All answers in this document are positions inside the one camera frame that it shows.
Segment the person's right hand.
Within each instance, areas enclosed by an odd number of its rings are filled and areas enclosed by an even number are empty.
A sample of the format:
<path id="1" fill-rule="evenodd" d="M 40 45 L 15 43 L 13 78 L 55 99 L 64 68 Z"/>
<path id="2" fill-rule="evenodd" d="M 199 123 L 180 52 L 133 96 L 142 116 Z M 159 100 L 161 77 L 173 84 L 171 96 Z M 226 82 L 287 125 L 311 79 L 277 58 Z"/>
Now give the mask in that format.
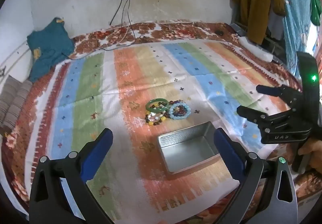
<path id="1" fill-rule="evenodd" d="M 308 165 L 322 174 L 322 141 L 309 138 L 306 143 L 298 150 L 299 155 L 310 155 Z"/>

